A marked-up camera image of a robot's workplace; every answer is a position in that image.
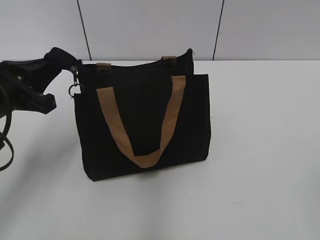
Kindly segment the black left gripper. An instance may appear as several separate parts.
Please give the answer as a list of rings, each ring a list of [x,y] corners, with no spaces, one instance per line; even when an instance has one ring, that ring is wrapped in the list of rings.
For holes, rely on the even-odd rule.
[[[29,111],[48,114],[56,108],[55,96],[45,94],[48,87],[48,62],[60,70],[70,72],[82,64],[65,50],[53,47],[44,59],[0,63],[0,116],[7,111]]]

